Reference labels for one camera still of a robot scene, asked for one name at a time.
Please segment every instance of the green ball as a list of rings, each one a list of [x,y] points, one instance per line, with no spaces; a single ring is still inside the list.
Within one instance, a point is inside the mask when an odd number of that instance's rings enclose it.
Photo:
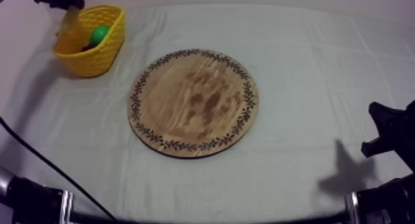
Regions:
[[[94,28],[90,38],[90,45],[99,45],[100,42],[105,38],[109,31],[109,27],[107,26],[98,26]]]

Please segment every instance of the engraved floral border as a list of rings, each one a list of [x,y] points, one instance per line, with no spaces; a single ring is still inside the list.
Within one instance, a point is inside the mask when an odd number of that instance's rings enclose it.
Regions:
[[[146,128],[142,123],[140,123],[140,108],[141,108],[141,99],[140,94],[143,92],[143,87],[146,85],[146,80],[150,76],[150,73],[153,70],[156,70],[160,66],[168,63],[172,59],[178,59],[179,57],[186,57],[190,55],[198,55],[216,60],[218,62],[224,62],[227,64],[228,67],[232,69],[234,73],[239,75],[242,80],[245,82],[243,83],[243,99],[245,101],[245,107],[242,108],[242,114],[238,116],[237,122],[234,126],[231,127],[231,133],[227,133],[225,136],[221,138],[213,139],[209,142],[203,142],[201,144],[191,144],[191,143],[183,143],[180,141],[174,140],[164,140],[163,136],[158,135],[150,128]],[[233,59],[224,56],[222,54],[214,53],[208,50],[200,50],[200,49],[188,49],[188,50],[181,50],[177,52],[172,52],[170,54],[165,55],[164,57],[158,59],[157,61],[150,64],[145,70],[138,81],[135,82],[133,93],[130,95],[131,99],[131,119],[135,122],[134,129],[136,134],[143,134],[148,138],[149,141],[154,141],[155,143],[159,142],[164,149],[175,149],[175,150],[185,150],[185,151],[196,151],[196,150],[210,150],[214,147],[221,147],[223,145],[227,145],[228,143],[232,142],[232,139],[235,135],[239,135],[242,131],[244,125],[248,122],[251,118],[251,113],[254,107],[257,105],[254,101],[254,93],[253,93],[253,85],[249,81],[249,75],[241,68],[240,64],[234,62]]]

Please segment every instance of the white table surface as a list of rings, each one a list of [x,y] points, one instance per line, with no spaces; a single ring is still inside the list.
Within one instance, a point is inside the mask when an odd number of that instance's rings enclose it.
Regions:
[[[125,42],[106,74],[79,79],[51,53],[54,29],[19,75],[3,117],[119,217],[285,220],[343,208],[348,192],[409,169],[392,152],[365,159],[377,136],[370,102],[415,99],[415,31],[313,10],[189,5],[126,11]],[[162,156],[133,134],[126,99],[154,59],[186,48],[227,54],[252,74],[259,111],[234,147],[199,160]],[[75,191],[0,131],[0,161]],[[75,208],[99,213],[82,195]]]

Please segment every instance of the wooden plate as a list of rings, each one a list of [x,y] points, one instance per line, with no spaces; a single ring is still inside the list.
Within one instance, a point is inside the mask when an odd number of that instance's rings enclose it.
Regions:
[[[151,63],[127,103],[131,127],[147,146],[195,158],[223,151],[246,133],[258,110],[258,91],[231,57],[189,49]]]

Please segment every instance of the yellow plastic basket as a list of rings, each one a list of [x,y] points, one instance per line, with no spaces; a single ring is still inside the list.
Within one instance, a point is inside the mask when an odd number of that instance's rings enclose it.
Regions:
[[[111,67],[124,41],[124,11],[116,6],[96,6],[79,13],[78,23],[63,32],[53,53],[70,71],[81,77],[99,76]],[[109,27],[108,34],[93,49],[81,52],[89,42],[93,29]]]

